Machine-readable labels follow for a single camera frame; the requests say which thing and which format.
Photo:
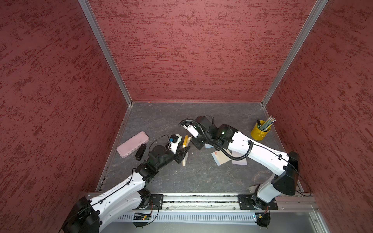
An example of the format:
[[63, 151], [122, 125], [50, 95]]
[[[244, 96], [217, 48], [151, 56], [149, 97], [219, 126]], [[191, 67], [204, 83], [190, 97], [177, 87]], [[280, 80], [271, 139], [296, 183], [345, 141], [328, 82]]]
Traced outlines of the yellow memo pad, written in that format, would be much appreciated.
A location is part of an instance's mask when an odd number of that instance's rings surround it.
[[183, 140], [183, 145], [182, 147], [184, 148], [184, 159], [182, 161], [182, 166], [186, 166], [186, 163], [187, 163], [187, 159], [188, 159], [188, 155], [189, 155], [189, 149], [190, 149], [190, 146], [189, 146], [189, 143], [191, 141], [191, 137], [190, 136], [185, 136], [184, 140]]

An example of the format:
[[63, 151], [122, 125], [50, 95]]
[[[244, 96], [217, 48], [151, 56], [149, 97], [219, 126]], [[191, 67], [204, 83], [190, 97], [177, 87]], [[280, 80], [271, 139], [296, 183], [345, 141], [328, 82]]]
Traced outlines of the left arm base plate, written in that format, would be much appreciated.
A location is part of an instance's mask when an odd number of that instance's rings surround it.
[[163, 206], [164, 195], [163, 194], [150, 194], [142, 199], [138, 209], [145, 210], [161, 210]]

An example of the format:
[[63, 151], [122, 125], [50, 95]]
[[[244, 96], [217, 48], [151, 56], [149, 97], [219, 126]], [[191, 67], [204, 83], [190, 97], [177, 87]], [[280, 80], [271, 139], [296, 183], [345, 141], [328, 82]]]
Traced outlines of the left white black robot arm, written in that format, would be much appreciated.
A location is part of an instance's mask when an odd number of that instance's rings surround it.
[[121, 214], [150, 202], [150, 192], [145, 188], [159, 170], [172, 161], [181, 163], [190, 146], [179, 145], [176, 151], [155, 146], [148, 159], [133, 169], [132, 174], [109, 191], [91, 199], [80, 198], [62, 224], [63, 233], [100, 233]]

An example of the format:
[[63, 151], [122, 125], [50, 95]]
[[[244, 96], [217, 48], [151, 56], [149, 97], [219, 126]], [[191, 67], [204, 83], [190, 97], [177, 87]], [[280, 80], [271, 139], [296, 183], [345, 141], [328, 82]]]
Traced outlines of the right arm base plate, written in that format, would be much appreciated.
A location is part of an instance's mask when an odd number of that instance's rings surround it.
[[239, 194], [238, 203], [240, 210], [278, 210], [278, 205], [275, 199], [266, 203], [259, 198], [253, 198], [252, 194]]

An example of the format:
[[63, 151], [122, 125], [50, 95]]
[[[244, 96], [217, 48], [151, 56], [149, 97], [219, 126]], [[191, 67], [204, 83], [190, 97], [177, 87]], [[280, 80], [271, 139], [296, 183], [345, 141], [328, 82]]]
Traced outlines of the torn blue page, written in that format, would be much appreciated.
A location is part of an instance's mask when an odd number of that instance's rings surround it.
[[231, 161], [229, 157], [227, 157], [222, 151], [215, 151], [211, 153], [215, 163], [217, 166], [225, 164], [226, 162]]

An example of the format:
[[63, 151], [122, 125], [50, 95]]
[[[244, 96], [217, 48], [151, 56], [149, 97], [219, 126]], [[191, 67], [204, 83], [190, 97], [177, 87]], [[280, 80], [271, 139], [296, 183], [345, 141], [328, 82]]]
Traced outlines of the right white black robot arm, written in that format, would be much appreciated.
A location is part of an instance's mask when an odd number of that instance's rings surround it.
[[236, 128], [222, 124], [217, 127], [214, 119], [199, 116], [179, 123], [192, 135], [193, 145], [201, 149], [209, 144], [231, 160], [252, 159], [269, 169], [273, 174], [264, 183], [255, 187], [251, 204], [263, 209], [277, 196], [293, 196], [297, 190], [299, 174], [299, 155], [271, 149], [253, 141]]

